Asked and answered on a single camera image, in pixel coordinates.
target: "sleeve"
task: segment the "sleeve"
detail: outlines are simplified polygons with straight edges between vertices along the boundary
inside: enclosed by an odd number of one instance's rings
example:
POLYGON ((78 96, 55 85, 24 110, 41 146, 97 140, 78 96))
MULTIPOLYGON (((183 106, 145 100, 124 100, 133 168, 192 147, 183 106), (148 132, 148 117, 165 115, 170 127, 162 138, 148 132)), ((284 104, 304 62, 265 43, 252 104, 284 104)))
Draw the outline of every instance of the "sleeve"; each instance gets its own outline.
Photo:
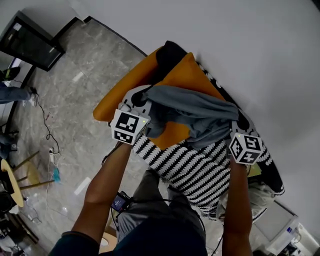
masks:
POLYGON ((94 256, 99 254, 99 244, 80 232, 65 232, 53 247, 49 256, 94 256))

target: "dark shirt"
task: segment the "dark shirt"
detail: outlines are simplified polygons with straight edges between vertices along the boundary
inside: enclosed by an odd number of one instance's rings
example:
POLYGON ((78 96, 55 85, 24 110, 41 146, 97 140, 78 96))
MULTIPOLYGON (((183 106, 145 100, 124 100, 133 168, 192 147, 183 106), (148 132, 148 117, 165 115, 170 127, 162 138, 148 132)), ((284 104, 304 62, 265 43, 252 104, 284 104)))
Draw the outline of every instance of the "dark shirt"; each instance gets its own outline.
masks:
MULTIPOLYGON (((56 243, 50 256, 94 256, 99 244, 79 232, 66 232, 56 243)), ((205 241, 192 226, 177 220, 147 219, 131 231, 115 249, 103 256, 192 255, 207 256, 205 241)))

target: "white wall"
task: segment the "white wall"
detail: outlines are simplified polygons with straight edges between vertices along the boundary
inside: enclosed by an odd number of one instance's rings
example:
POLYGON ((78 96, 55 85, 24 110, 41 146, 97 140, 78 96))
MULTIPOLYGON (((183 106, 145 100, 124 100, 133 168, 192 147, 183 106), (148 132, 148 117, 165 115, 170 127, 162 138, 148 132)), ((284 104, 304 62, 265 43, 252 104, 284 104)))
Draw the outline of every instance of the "white wall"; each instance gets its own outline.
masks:
POLYGON ((193 52, 253 119, 281 201, 320 238, 320 12, 310 0, 76 1, 147 54, 166 40, 193 52))
POLYGON ((0 0, 0 34, 17 11, 22 11, 52 36, 76 16, 64 0, 0 0))

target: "wooden chair leg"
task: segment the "wooden chair leg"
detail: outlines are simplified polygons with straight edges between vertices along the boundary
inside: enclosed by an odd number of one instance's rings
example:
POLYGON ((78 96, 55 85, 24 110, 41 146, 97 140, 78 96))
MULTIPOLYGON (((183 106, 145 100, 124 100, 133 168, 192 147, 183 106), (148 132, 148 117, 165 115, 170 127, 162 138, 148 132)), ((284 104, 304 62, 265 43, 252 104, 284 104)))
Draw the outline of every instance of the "wooden chair leg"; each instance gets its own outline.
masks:
POLYGON ((23 178, 21 178, 21 179, 18 179, 16 182, 22 182, 22 181, 24 181, 24 180, 26 180, 26 179, 28 179, 28 176, 25 176, 25 177, 23 177, 23 178))
POLYGON ((34 185, 22 186, 22 187, 20 187, 20 190, 27 190, 27 189, 39 187, 39 186, 42 186, 42 185, 46 185, 46 184, 49 184, 49 183, 52 183, 52 182, 55 182, 55 181, 54 180, 49 180, 49 181, 41 182, 41 183, 34 184, 34 185))
POLYGON ((21 166, 23 166, 30 159, 34 158, 37 154, 39 154, 39 151, 35 152, 34 154, 30 155, 26 160, 19 163, 12 171, 15 172, 16 170, 18 170, 21 166))

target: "white cube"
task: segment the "white cube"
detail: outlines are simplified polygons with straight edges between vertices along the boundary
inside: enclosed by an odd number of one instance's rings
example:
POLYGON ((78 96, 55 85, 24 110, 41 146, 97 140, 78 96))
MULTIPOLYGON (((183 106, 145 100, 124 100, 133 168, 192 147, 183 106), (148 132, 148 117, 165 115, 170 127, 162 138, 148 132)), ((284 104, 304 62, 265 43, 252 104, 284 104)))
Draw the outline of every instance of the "white cube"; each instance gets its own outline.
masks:
POLYGON ((236 163, 254 165, 263 153, 262 140, 259 137, 235 133, 229 149, 236 163))
POLYGON ((133 145, 144 132, 149 121, 142 116, 116 109, 110 123, 112 138, 133 145))

